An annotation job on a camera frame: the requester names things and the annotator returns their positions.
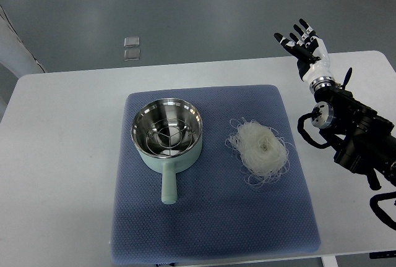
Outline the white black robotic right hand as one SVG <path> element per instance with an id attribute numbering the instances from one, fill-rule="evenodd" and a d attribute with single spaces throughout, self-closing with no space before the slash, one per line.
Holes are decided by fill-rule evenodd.
<path id="1" fill-rule="evenodd" d="M 274 37 L 285 51 L 297 58 L 300 79 L 312 83 L 319 77 L 331 77 L 330 59 L 323 39 L 304 19 L 299 19 L 299 25 L 294 24 L 293 28 L 296 33 L 290 33 L 289 38 L 280 33 L 274 33 Z"/>

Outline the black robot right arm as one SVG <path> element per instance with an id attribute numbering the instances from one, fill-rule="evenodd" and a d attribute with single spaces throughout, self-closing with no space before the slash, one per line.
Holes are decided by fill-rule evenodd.
<path id="1" fill-rule="evenodd" d="M 395 183 L 394 125 L 346 89 L 351 75 L 348 70 L 342 84 L 330 75 L 310 82 L 316 105 L 298 119 L 297 130 L 311 146 L 333 148 L 335 163 L 366 176 L 369 187 L 380 190 L 378 174 Z"/>

